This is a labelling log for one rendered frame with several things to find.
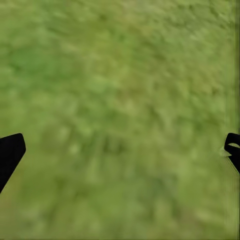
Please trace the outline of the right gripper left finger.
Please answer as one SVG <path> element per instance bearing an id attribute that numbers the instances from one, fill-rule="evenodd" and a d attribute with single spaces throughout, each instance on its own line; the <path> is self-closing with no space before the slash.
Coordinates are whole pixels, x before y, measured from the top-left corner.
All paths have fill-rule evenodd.
<path id="1" fill-rule="evenodd" d="M 26 152 L 21 133 L 0 138 L 0 193 Z"/>

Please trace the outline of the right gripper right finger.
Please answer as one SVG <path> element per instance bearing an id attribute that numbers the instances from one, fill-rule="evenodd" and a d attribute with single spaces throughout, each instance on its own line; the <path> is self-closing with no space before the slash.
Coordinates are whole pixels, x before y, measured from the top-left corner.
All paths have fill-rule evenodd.
<path id="1" fill-rule="evenodd" d="M 229 157 L 240 173 L 240 135 L 229 133 L 225 145 L 219 149 L 219 154 Z"/>

